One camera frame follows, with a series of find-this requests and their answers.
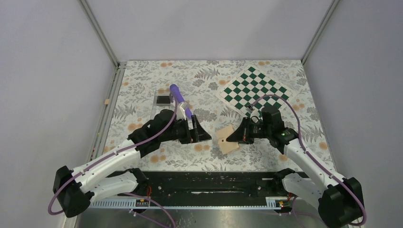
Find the tan leather card holder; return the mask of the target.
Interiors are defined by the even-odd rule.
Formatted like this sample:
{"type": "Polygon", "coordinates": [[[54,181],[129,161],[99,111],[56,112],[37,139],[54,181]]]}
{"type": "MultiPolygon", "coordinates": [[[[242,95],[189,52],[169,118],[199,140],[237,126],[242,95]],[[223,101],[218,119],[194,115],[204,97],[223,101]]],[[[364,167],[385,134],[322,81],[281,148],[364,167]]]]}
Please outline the tan leather card holder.
{"type": "Polygon", "coordinates": [[[240,149],[237,142],[229,142],[227,138],[234,133],[232,126],[226,126],[216,131],[217,143],[223,154],[228,154],[240,149]]]}

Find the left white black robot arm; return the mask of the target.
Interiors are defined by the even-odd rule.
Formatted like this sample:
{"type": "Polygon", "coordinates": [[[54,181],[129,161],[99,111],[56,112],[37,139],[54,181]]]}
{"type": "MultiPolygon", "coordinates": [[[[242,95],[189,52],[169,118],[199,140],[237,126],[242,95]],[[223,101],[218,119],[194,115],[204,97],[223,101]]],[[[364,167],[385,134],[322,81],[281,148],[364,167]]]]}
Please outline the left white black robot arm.
{"type": "Polygon", "coordinates": [[[129,134],[114,150],[73,169],[67,166],[59,168],[48,213],[57,214],[52,211],[55,201],[62,208],[59,213],[72,218],[84,212],[91,203],[109,196],[126,192],[144,194],[147,191],[146,177],[139,168],[127,169],[114,177],[110,177],[110,174],[156,151],[163,142],[190,144],[211,140],[196,115],[192,114],[190,120],[192,128],[189,128],[187,118],[179,118],[175,111],[163,109],[129,134]]]}

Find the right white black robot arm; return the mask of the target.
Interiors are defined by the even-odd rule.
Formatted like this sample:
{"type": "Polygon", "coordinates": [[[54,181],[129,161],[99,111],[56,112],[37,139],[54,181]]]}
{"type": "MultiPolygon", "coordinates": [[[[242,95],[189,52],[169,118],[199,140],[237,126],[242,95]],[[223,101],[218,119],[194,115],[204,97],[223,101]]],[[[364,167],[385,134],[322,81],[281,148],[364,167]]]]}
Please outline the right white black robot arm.
{"type": "Polygon", "coordinates": [[[285,127],[279,109],[268,106],[261,111],[262,119],[244,117],[240,126],[226,141],[253,144],[256,138],[268,139],[272,147],[296,163],[309,177],[306,180],[293,170],[282,170],[272,183],[280,196],[292,193],[318,210],[329,228],[340,228],[366,218],[362,187],[356,178],[345,178],[328,167],[304,146],[301,136],[285,127]]]}

